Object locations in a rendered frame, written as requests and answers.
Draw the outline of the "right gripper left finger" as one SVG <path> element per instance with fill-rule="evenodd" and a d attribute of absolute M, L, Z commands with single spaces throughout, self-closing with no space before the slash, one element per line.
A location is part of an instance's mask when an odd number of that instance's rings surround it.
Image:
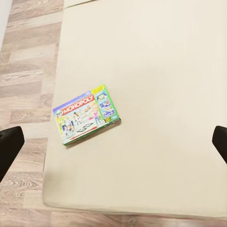
<path fill-rule="evenodd" d="M 0 131 L 0 182 L 25 143 L 21 126 Z"/>

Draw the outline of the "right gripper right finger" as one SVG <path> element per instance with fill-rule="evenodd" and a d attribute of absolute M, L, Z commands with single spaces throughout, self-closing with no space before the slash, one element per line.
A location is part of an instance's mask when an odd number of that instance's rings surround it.
<path fill-rule="evenodd" d="M 212 143 L 227 164 L 227 128 L 216 126 Z"/>

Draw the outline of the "board game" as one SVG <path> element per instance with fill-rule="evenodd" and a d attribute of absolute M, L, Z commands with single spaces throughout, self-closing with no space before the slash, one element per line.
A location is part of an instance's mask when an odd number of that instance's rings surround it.
<path fill-rule="evenodd" d="M 62 145 L 65 146 L 121 120 L 105 84 L 52 111 Z"/>

